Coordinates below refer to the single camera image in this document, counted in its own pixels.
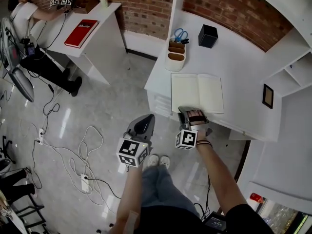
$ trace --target red book cover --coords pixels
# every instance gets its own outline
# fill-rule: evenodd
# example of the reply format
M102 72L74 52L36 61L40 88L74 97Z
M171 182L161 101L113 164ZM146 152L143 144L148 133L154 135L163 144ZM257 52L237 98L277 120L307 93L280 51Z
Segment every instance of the red book cover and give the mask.
M69 35L65 45L80 48L97 25L97 20L82 20Z

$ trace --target scissors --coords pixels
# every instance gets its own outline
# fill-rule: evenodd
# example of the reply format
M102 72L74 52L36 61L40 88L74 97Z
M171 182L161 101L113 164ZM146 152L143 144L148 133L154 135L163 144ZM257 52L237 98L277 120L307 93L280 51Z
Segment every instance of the scissors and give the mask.
M175 42L180 42L187 38L189 34L187 31L184 31L182 28L178 28L175 30Z

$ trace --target black sleeve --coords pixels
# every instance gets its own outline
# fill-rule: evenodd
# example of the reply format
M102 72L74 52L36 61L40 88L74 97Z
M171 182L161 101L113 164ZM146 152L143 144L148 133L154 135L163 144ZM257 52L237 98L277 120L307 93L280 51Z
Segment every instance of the black sleeve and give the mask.
M225 216L227 233L230 234L273 234L271 228L247 204L237 205Z

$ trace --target blank page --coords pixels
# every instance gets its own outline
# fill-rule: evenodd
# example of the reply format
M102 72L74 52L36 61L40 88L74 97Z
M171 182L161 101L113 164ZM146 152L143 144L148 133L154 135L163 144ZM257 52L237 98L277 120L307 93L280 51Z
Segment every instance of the blank page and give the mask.
M179 113L179 106L200 107L197 75L171 74L172 111Z
M205 113L223 113L221 78L207 74L198 75L199 100Z

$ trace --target white cube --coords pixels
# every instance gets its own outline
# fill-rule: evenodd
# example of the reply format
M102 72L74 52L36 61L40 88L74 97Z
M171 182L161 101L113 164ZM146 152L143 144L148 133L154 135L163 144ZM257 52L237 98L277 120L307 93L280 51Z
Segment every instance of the white cube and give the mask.
M175 147L179 149L192 149L196 146L197 130L182 130L175 137Z
M139 167L149 155L147 143L132 139L120 138L117 146L117 156L121 163L129 166Z

